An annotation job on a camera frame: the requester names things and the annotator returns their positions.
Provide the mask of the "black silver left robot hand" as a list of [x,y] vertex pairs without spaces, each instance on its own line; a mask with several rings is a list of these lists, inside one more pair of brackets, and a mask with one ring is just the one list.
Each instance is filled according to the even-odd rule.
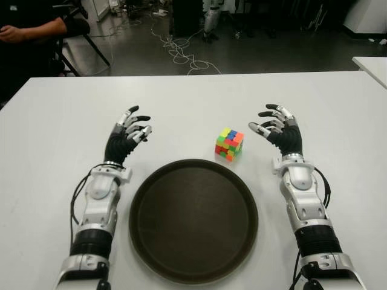
[[149,121],[147,115],[135,115],[139,106],[127,109],[115,123],[105,146],[103,162],[123,168],[128,155],[141,143],[147,142],[152,132],[150,125],[141,126],[140,121]]

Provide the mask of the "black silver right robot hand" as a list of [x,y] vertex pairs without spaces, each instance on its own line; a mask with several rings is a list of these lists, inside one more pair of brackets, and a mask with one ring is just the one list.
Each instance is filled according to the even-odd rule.
[[282,156],[302,153],[302,135],[295,116],[282,105],[266,104],[267,111],[259,117],[270,117],[262,124],[250,122],[249,128],[277,147]]

